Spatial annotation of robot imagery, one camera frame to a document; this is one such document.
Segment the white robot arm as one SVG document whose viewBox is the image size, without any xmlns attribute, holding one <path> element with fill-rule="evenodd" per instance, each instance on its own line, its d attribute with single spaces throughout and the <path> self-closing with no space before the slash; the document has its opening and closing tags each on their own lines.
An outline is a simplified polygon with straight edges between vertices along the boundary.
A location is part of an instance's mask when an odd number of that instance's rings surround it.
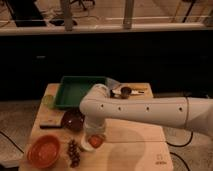
<svg viewBox="0 0 213 171">
<path fill-rule="evenodd" d="M 171 97 L 115 99 L 109 89 L 95 84 L 82 98 L 85 131 L 99 133 L 105 120 L 120 119 L 201 133 L 213 138 L 213 99 Z"/>
</svg>

